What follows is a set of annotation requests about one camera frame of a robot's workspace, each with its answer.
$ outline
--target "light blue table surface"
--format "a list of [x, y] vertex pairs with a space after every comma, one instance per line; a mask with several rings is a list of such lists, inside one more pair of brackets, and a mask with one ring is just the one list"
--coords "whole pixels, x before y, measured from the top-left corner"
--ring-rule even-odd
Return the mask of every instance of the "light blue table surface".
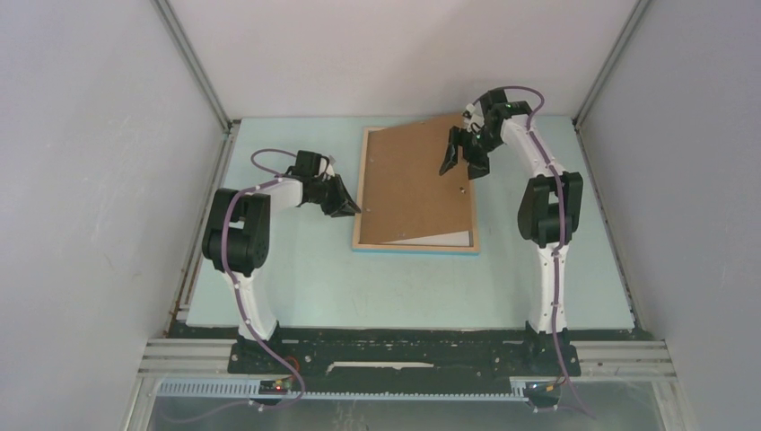
[[[418, 118], [244, 119], [224, 186], [250, 187], [271, 179], [249, 160], [254, 151], [281, 148], [330, 154], [356, 196], [363, 128]], [[582, 213], [566, 262], [565, 309], [571, 329], [630, 329], [625, 299], [602, 217], [567, 117], [539, 117], [538, 130], [568, 171], [584, 177]], [[476, 181], [481, 253], [478, 256], [366, 253], [351, 250], [354, 219], [331, 219], [316, 205], [272, 220], [265, 264], [267, 293], [284, 326], [335, 328], [522, 328], [538, 287], [532, 243], [518, 233], [516, 215], [527, 174], [507, 146], [490, 154], [492, 173]], [[263, 154], [258, 162], [284, 170], [293, 159]], [[232, 294], [205, 260], [187, 324], [237, 326]]]

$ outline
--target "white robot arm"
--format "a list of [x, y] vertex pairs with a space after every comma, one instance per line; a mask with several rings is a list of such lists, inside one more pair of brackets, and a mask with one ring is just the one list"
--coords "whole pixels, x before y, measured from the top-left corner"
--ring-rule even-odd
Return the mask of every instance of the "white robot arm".
[[[214, 194], [202, 251], [223, 272], [241, 315], [238, 332], [246, 339], [267, 340], [277, 326], [267, 291], [257, 282], [269, 251], [270, 218], [307, 202], [319, 204], [331, 217], [360, 212], [334, 172], [331, 159], [306, 151], [300, 151], [296, 164], [279, 178], [244, 190], [219, 189]], [[230, 227], [230, 222], [244, 225]]]
[[[565, 256], [567, 244], [579, 223], [583, 182], [578, 172], [566, 172], [555, 160], [531, 124], [531, 114], [525, 101], [508, 101], [504, 89], [487, 92], [463, 112], [464, 128], [450, 131], [440, 174], [457, 163], [459, 148], [468, 162], [470, 179], [489, 173], [487, 154], [497, 146], [507, 144], [518, 153], [529, 174], [529, 184], [518, 211], [518, 226], [521, 236], [536, 244], [538, 256], [539, 289], [533, 292], [529, 325], [536, 333], [550, 334], [566, 327]], [[557, 203], [549, 202], [550, 194], [558, 196]]]

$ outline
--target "cork board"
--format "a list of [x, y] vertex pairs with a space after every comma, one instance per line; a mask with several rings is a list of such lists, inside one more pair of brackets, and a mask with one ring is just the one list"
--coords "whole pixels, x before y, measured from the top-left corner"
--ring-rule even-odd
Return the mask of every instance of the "cork board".
[[[363, 212], [354, 221], [354, 248], [478, 251], [476, 201], [467, 165], [439, 175], [449, 130], [461, 119], [450, 114], [365, 129], [357, 191]], [[468, 246], [389, 245], [461, 232], [470, 232]]]

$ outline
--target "purple cable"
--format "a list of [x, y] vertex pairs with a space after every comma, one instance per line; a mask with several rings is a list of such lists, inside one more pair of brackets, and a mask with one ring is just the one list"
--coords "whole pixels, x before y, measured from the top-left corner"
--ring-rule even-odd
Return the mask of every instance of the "purple cable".
[[263, 410], [276, 410], [276, 409], [285, 409], [286, 407], [292, 406], [294, 403], [296, 403], [298, 400], [300, 400], [304, 393], [306, 393], [306, 384], [304, 383], [304, 379], [301, 374], [299, 374], [298, 371], [296, 371], [295, 368], [291, 364], [288, 363], [285, 359], [282, 359], [277, 353], [275, 353], [267, 343], [264, 342], [264, 340], [257, 334], [257, 332], [254, 330], [254, 327], [251, 325], [251, 319], [246, 314], [246, 310], [243, 308], [243, 299], [241, 297], [241, 290], [239, 289], [239, 282], [238, 278], [235, 276], [235, 274], [232, 273], [230, 270], [230, 265], [227, 262], [227, 234], [230, 230], [230, 220], [232, 219], [232, 210], [235, 208], [235, 204], [238, 203], [238, 200], [245, 195], [246, 193], [255, 193], [257, 191], [261, 191], [262, 189], [270, 188], [277, 183], [279, 183], [281, 180], [270, 180], [268, 182], [259, 184], [258, 186], [249, 187], [247, 189], [239, 190], [238, 193], [235, 193], [235, 196], [232, 197], [230, 200], [230, 205], [227, 207], [227, 212], [224, 215], [224, 221], [222, 225], [222, 267], [224, 268], [224, 272], [230, 277], [230, 280], [232, 280], [232, 286], [233, 290], [235, 291], [235, 302], [238, 304], [238, 312], [241, 314], [241, 317], [243, 318], [243, 323], [246, 325], [246, 329], [249, 330], [251, 335], [254, 336], [254, 339], [257, 341], [257, 343], [262, 347], [264, 351], [266, 351], [271, 357], [275, 359], [275, 361], [279, 362], [285, 368], [290, 371], [293, 376], [296, 377], [296, 380], [299, 381], [299, 385], [301, 386], [301, 391], [296, 396], [296, 398], [292, 400], [288, 400], [285, 403], [276, 404], [274, 406], [265, 406], [263, 404], [258, 404], [258, 407]]
[[582, 397], [579, 395], [579, 392], [576, 391], [576, 386], [571, 381], [571, 376], [568, 375], [568, 369], [565, 367], [565, 361], [563, 360], [563, 353], [560, 351], [560, 340], [557, 338], [557, 306], [560, 301], [560, 250], [565, 246], [565, 208], [563, 204], [563, 182], [560, 180], [560, 174], [557, 172], [557, 169], [552, 164], [552, 160], [550, 160], [549, 155], [547, 154], [547, 151], [545, 150], [544, 146], [539, 142], [539, 138], [537, 137], [536, 133], [534, 133], [533, 130], [531, 130], [531, 121], [534, 119], [534, 116], [539, 112], [539, 110], [542, 109], [542, 107], [545, 105], [545, 96], [530, 87], [524, 87], [522, 85], [508, 85], [505, 87], [500, 87], [501, 90], [523, 90], [526, 92], [531, 92], [536, 94], [539, 97], [539, 105], [535, 110], [533, 110], [529, 117], [526, 119], [526, 129], [529, 131], [529, 136], [531, 137], [531, 140], [534, 141], [534, 145], [536, 146], [537, 150], [542, 154], [542, 158], [545, 161], [545, 164], [547, 165], [547, 168], [552, 172], [552, 176], [555, 177], [555, 185], [557, 186], [557, 201], [558, 205], [560, 206], [560, 210], [558, 213], [560, 214], [560, 241], [557, 244], [557, 247], [555, 247], [554, 250], [552, 250], [553, 255], [553, 262], [555, 263], [555, 293], [553, 297], [553, 307], [552, 307], [552, 341], [555, 344], [555, 352], [557, 353], [557, 363], [560, 365], [560, 370], [563, 372], [563, 376], [565, 377], [565, 381], [568, 382], [568, 387], [571, 389], [571, 393], [573, 393], [573, 397], [576, 399], [576, 402], [579, 403], [581, 406], [581, 410], [590, 418], [595, 418], [594, 414], [591, 412], [591, 410], [587, 407], [587, 405], [582, 400]]
[[264, 148], [264, 149], [255, 151], [254, 154], [251, 155], [251, 162], [254, 163], [254, 166], [258, 167], [259, 169], [261, 169], [264, 172], [269, 172], [269, 173], [275, 175], [276, 177], [282, 176], [283, 173], [282, 172], [278, 172], [278, 171], [276, 171], [274, 169], [269, 169], [266, 166], [262, 166], [261, 164], [257, 163], [257, 160], [256, 160], [257, 159], [257, 155], [262, 154], [262, 153], [280, 153], [280, 154], [290, 155], [291, 157], [295, 157], [296, 156], [296, 154], [293, 154], [290, 151], [278, 150], [277, 148]]

